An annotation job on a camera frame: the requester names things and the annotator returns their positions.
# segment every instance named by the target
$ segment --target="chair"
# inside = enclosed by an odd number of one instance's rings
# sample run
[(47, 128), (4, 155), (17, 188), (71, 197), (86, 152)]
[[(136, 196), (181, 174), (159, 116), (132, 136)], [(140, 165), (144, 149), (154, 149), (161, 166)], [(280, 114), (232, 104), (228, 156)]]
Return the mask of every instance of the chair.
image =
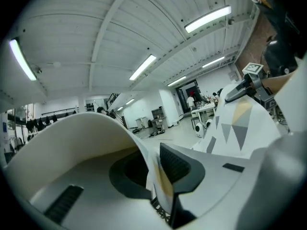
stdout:
[(195, 120), (196, 119), (198, 119), (199, 120), (199, 118), (198, 117), (193, 117), (192, 119), (191, 119), (191, 123), (192, 123), (192, 127), (193, 127), (193, 129), (194, 129), (194, 126), (196, 127), (196, 125), (195, 125)]

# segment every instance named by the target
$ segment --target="geometric triangle pattern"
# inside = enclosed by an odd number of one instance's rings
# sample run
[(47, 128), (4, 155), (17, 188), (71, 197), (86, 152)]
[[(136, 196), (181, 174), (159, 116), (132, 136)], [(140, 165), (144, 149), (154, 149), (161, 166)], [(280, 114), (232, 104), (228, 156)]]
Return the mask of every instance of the geometric triangle pattern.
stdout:
[(216, 128), (217, 128), (217, 125), (219, 124), (219, 119), (220, 119), (220, 116), (216, 116), (216, 117), (215, 117), (215, 125), (216, 125)]
[(207, 153), (212, 153), (212, 150), (214, 148), (214, 145), (215, 145), (215, 141), (216, 141), (216, 138), (215, 137), (211, 137), (211, 141), (207, 147)]
[(231, 125), (231, 126), (232, 126), (232, 129), (235, 132), (236, 139), (239, 143), (240, 150), (242, 150), (242, 147), (243, 147), (244, 141), (245, 141), (245, 137), (246, 137), (246, 134), (248, 132), (248, 128), (242, 127), (242, 126), (236, 126), (236, 125)]
[(248, 127), (252, 108), (247, 109), (232, 125)]
[(231, 124), (235, 124), (235, 122), (249, 109), (252, 108), (252, 104), (248, 102), (245, 98), (241, 98), (240, 101), (236, 105), (236, 109), (233, 115), (233, 119)]
[(221, 124), (221, 126), (222, 126), (222, 131), (223, 131), (223, 135), (224, 135), (225, 141), (227, 143), (228, 137), (229, 137), (229, 133), (230, 133), (231, 125)]

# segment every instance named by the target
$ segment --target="gray triangle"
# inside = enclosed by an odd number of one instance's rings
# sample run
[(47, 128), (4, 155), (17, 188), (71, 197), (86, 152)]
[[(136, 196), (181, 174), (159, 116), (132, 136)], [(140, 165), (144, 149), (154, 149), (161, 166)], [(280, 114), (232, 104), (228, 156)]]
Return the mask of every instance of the gray triangle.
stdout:
[(212, 150), (214, 148), (214, 145), (215, 145), (215, 141), (216, 141), (216, 138), (215, 137), (211, 137), (211, 141), (207, 147), (207, 153), (212, 153)]
[(216, 125), (216, 128), (217, 128), (217, 125), (219, 124), (219, 119), (220, 119), (220, 116), (216, 116), (216, 117), (215, 117), (215, 125)]
[(236, 126), (236, 125), (231, 125), (232, 128), (234, 129), (236, 139), (238, 140), (240, 150), (242, 150), (242, 147), (244, 145), (245, 137), (248, 132), (247, 127), (241, 127), (241, 126)]
[(248, 127), (251, 109), (252, 108), (248, 109), (245, 113), (243, 113), (243, 115), (240, 118), (238, 118), (238, 120), (235, 121), (233, 125), (241, 126), (241, 127)]
[(226, 141), (226, 143), (227, 143), (228, 137), (229, 137), (229, 133), (230, 133), (230, 127), (231, 127), (231, 125), (228, 125), (228, 124), (221, 124), (221, 126), (222, 126), (222, 131), (223, 131), (223, 134), (224, 134), (225, 141)]

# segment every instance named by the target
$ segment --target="fluorescent ceiling light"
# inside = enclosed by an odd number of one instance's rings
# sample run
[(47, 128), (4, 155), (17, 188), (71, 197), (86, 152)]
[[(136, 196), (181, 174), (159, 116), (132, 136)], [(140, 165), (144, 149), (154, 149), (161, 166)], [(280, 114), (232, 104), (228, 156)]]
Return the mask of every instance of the fluorescent ceiling light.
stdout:
[(176, 81), (170, 83), (168, 86), (172, 86), (172, 85), (174, 85), (175, 83), (180, 82), (181, 80), (184, 80), (185, 78), (186, 78), (186, 76), (184, 76), (184, 77), (182, 77), (181, 79), (178, 79), (178, 80), (176, 80)]
[(24, 56), (23, 56), (23, 54), (20, 50), (20, 47), (19, 47), (16, 39), (13, 39), (13, 40), (10, 41), (10, 47), (11, 47), (11, 50), (13, 51), (15, 58), (18, 61), (19, 65), (24, 70), (25, 74), (28, 76), (28, 78), (30, 80), (35, 81), (36, 76), (34, 75), (32, 70), (28, 66), (27, 62), (25, 61)]
[(206, 66), (209, 66), (209, 65), (212, 65), (213, 63), (218, 62), (218, 61), (220, 61), (220, 60), (222, 60), (222, 59), (224, 59), (224, 58), (225, 58), (225, 56), (223, 56), (223, 57), (221, 57), (221, 58), (218, 58), (218, 59), (216, 59), (216, 60), (214, 60), (214, 61), (211, 61), (211, 62), (209, 62), (208, 64), (202, 66), (202, 68), (204, 68), (204, 67), (206, 67)]
[(209, 14), (206, 14), (199, 19), (191, 22), (190, 24), (186, 25), (184, 28), (187, 30), (188, 33), (193, 32), (197, 28), (205, 25), (211, 21), (214, 21), (220, 17), (228, 15), (231, 13), (231, 7), (229, 5), (222, 7), (221, 9), (215, 10)]
[(134, 72), (134, 74), (129, 79), (135, 80), (155, 59), (156, 59), (155, 56), (149, 55), (149, 57), (140, 65), (140, 67)]
[(133, 102), (133, 101), (134, 101), (134, 99), (128, 101), (128, 102), (126, 103), (126, 105), (130, 104), (130, 103)]

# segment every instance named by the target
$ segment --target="white ceiling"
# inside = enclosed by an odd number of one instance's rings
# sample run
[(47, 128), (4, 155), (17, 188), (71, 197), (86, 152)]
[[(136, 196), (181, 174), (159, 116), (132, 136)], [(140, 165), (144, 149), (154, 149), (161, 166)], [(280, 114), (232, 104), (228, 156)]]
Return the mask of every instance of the white ceiling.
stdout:
[[(232, 8), (227, 18), (191, 34), (185, 31), (189, 22), (225, 5)], [(226, 55), (232, 63), (253, 23), (252, 13), (250, 0), (32, 0), (7, 40), (19, 37), (31, 68), (43, 72), (31, 82), (5, 42), (0, 50), (0, 99), (18, 105), (77, 94), (142, 91), (167, 85), (218, 56)], [(233, 25), (226, 23), (230, 18)], [(157, 60), (130, 81), (150, 54)]]

